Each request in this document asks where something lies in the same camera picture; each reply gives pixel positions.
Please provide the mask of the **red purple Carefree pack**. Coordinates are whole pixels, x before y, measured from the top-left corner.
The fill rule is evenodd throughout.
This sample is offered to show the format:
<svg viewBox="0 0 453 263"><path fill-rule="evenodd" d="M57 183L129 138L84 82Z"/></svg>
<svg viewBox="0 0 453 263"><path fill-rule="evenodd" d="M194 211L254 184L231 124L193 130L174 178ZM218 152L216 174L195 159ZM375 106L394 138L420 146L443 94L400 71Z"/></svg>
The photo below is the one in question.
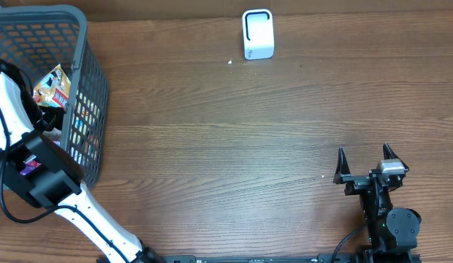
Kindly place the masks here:
<svg viewBox="0 0 453 263"><path fill-rule="evenodd" d="M27 157L23 157L24 168L20 174L29 176L41 166L45 166L47 169L52 166L51 162L57 159L56 148L60 148L61 143L56 140L36 138L17 142L17 147L28 154Z"/></svg>

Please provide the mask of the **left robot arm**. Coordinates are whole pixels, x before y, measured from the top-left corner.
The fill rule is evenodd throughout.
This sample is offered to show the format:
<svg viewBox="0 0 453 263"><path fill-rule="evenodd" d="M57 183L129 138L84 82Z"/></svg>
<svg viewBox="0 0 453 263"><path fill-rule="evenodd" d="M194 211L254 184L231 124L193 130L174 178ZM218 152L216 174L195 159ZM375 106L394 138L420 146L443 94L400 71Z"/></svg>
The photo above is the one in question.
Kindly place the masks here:
<svg viewBox="0 0 453 263"><path fill-rule="evenodd" d="M26 73L0 58L0 206L5 216L31 224L55 213L76 226L109 262L161 262L96 201L80 165L43 134L54 124L45 120L31 89ZM5 188L43 213L29 219L14 216L6 206Z"/></svg>

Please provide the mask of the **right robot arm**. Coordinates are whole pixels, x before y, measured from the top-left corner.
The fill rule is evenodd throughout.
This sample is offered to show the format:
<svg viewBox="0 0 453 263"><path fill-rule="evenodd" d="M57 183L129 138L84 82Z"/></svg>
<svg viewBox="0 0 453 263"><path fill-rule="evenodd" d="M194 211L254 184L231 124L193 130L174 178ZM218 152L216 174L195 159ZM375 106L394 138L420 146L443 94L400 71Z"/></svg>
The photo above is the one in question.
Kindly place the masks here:
<svg viewBox="0 0 453 263"><path fill-rule="evenodd" d="M409 167L388 144L383 144L382 150L384 158L376 168L366 175L352 175L343 149L338 149L333 183L343 184L346 196L359 196L365 222L339 242L331 262L422 262L420 255L412 253L422 218L413 209L394 207L389 195L403 186ZM368 231L369 243L358 246L352 254L341 254L343 245L363 229Z"/></svg>

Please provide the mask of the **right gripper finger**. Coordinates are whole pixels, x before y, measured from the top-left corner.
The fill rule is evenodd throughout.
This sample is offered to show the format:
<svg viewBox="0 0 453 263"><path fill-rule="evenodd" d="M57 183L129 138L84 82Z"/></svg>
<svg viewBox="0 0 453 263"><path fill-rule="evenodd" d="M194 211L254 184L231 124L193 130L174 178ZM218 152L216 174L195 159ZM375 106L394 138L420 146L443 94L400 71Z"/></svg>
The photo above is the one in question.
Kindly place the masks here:
<svg viewBox="0 0 453 263"><path fill-rule="evenodd" d="M346 159L346 155L343 151L343 148L338 149L338 163L335 170L335 175L333 178L333 183L343 184L345 183L346 177L350 176L350 169Z"/></svg>
<svg viewBox="0 0 453 263"><path fill-rule="evenodd" d="M391 149L391 147L389 146L389 144L387 142L385 142L382 146L382 151L383 151L383 154L384 154L384 160L396 160L396 161L399 161L403 167L404 167L404 170L406 172L409 171L409 167L406 165L406 163L397 156L397 154Z"/></svg>

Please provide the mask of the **yellow snack bag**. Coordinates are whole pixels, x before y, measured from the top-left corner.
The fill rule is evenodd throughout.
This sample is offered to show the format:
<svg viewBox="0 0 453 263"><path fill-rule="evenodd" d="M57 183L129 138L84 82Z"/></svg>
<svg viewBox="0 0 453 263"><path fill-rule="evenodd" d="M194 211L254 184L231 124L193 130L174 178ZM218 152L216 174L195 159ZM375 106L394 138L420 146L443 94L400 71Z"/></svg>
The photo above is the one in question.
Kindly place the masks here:
<svg viewBox="0 0 453 263"><path fill-rule="evenodd" d="M71 81L59 64L34 87L33 99L42 107L64 109L69 101L70 89Z"/></svg>

